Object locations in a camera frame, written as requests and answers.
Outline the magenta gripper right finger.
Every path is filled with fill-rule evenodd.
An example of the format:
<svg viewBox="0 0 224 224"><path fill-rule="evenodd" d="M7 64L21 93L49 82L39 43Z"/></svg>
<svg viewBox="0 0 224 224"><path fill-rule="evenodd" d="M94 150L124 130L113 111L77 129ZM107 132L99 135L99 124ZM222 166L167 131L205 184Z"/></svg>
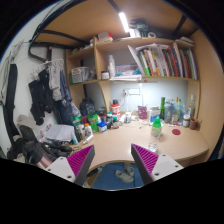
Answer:
<svg viewBox="0 0 224 224"><path fill-rule="evenodd" d="M145 185L182 169L182 166L168 155L158 155L136 144L131 145L131 154Z"/></svg>

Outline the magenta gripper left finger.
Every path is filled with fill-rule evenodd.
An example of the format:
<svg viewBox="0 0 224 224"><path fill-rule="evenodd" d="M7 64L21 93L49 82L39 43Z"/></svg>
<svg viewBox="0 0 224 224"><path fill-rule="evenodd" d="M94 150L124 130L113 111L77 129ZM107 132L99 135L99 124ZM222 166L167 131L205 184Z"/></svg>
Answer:
<svg viewBox="0 0 224 224"><path fill-rule="evenodd" d="M46 170L78 186L82 186L94 156L95 148L90 145L68 158L59 157Z"/></svg>

